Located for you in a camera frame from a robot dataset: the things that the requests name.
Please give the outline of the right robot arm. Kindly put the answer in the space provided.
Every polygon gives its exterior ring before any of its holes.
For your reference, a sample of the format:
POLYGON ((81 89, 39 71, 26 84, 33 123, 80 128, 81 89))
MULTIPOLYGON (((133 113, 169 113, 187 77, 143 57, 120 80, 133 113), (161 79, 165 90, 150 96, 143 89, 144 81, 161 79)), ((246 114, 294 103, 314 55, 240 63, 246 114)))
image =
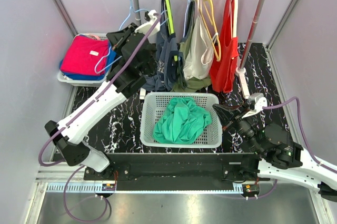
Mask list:
POLYGON ((233 107, 213 105, 223 131, 237 133, 242 139, 240 148, 243 152, 256 155, 242 161, 240 176, 245 180, 253 177, 285 180, 335 202, 336 169, 294 142, 290 133, 278 124, 260 127, 253 116, 266 107, 265 101, 233 107))

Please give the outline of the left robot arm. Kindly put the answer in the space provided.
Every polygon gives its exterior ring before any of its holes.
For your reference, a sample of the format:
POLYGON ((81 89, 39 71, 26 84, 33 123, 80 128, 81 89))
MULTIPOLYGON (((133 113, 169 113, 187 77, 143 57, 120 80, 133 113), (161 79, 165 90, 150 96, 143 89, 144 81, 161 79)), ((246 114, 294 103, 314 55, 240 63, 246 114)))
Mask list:
POLYGON ((114 167, 106 154, 84 141, 84 136, 108 112, 125 102, 146 84, 146 76, 153 69, 156 47, 148 37, 157 32, 159 23, 154 22, 141 33, 140 27, 131 23, 127 28, 106 34, 115 54, 112 70, 97 91, 77 110, 64 119, 45 124, 53 143, 68 166, 83 165, 95 170, 103 180, 110 179, 114 167))

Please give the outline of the light blue wire hanger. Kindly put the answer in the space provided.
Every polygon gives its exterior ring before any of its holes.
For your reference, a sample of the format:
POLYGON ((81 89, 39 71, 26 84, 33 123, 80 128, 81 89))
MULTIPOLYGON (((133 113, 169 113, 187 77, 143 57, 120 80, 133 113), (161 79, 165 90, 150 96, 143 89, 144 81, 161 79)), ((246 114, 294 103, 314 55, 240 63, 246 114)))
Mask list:
MULTIPOLYGON (((127 18, 123 21, 123 23, 120 25, 120 28, 119 30, 122 30, 122 27, 124 26, 124 24, 128 21, 128 19, 130 18, 131 16, 131 13, 133 12, 135 15, 136 15, 136 21, 137 22, 140 22, 140 12, 141 11, 144 11, 144 12, 147 12, 146 9, 140 9, 139 8, 139 2, 138 0, 130 0, 130 9, 129 9, 129 14, 127 16, 127 18)), ((109 57, 110 57, 110 54, 112 53, 112 47, 110 45, 110 43, 108 42, 108 51, 107 51, 107 54, 105 56, 103 56, 95 65, 94 67, 94 72, 96 74, 101 74, 101 73, 105 73, 108 69, 110 69, 110 67, 113 65, 114 62, 116 62, 117 60, 119 60, 119 57, 116 57, 115 56, 115 59, 111 62, 111 63, 108 63, 104 68, 98 70, 98 66, 101 66, 101 62, 106 59, 108 60, 109 57)))

